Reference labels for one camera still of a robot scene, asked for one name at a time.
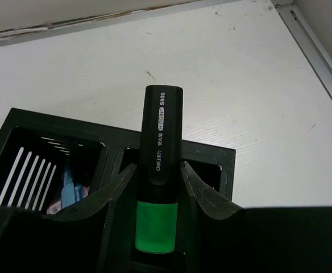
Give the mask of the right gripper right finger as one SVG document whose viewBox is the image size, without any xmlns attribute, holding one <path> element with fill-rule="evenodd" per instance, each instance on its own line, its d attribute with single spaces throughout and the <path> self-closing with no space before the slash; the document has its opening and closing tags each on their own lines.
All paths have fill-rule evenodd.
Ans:
<svg viewBox="0 0 332 273">
<path fill-rule="evenodd" d="M 332 206 L 243 208 L 180 177 L 187 272 L 332 272 Z"/>
</svg>

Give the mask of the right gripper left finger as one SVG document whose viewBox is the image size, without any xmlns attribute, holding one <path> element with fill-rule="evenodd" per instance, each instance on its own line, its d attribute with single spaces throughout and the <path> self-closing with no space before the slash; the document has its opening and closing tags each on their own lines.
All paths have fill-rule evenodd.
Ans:
<svg viewBox="0 0 332 273">
<path fill-rule="evenodd" d="M 0 272 L 128 272 L 137 166 L 56 214 L 0 207 Z"/>
</svg>

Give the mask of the light blue highlighter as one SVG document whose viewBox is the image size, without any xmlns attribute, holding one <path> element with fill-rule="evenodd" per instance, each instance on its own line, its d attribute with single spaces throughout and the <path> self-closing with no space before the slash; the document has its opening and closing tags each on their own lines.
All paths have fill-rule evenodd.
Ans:
<svg viewBox="0 0 332 273">
<path fill-rule="evenodd" d="M 60 197 L 61 209 L 71 206 L 88 196 L 89 188 L 74 182 L 73 172 L 69 163 L 64 167 L 62 178 L 63 187 Z"/>
</svg>

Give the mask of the black highlighter green cap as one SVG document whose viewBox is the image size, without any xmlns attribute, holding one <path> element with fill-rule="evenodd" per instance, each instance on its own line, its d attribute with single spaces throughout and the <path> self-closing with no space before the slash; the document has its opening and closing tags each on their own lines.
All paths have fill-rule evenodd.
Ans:
<svg viewBox="0 0 332 273">
<path fill-rule="evenodd" d="M 180 193 L 183 89 L 146 87 L 140 137 L 135 247 L 152 254 L 175 249 Z"/>
</svg>

